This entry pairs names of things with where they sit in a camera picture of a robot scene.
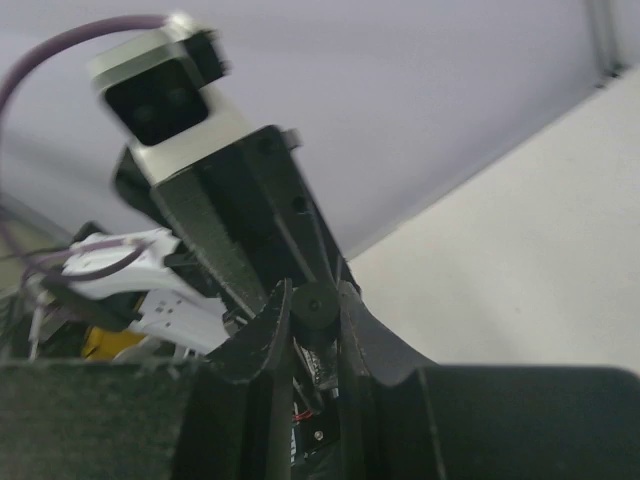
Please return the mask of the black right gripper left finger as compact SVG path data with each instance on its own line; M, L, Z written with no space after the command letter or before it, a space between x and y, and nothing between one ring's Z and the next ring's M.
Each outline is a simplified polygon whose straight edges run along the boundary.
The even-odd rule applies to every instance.
M207 360L1 366L5 479L287 479L293 296Z

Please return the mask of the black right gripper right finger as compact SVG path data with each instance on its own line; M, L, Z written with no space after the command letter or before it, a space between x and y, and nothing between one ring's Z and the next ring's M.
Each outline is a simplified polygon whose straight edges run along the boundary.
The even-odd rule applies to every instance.
M340 286L347 479L635 479L639 379L609 367L436 365Z

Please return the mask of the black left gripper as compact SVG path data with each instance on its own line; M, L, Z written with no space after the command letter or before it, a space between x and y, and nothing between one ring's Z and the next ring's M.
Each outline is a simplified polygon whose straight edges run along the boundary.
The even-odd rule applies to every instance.
M346 261L293 156L293 136L275 125L254 131L151 185L125 149L113 183L133 209L169 228L223 302L259 313L282 280L336 286Z

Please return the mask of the glitter nail polish bottle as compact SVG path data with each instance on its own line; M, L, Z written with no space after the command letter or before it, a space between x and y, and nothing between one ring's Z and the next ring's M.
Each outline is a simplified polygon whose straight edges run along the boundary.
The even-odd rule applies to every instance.
M338 388L336 343L316 353L294 338L293 348L294 385L303 397L311 398Z

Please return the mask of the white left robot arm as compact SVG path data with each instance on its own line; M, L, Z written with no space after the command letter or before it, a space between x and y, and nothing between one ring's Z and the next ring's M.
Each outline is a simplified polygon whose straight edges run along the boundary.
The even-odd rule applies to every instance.
M290 285L297 345L329 359L338 336L338 285L350 276L294 158L294 132L274 125L211 148L153 177L133 203L160 222L130 235L76 243L49 283L60 303L106 330L130 330L208 354L227 337L214 302L254 320Z

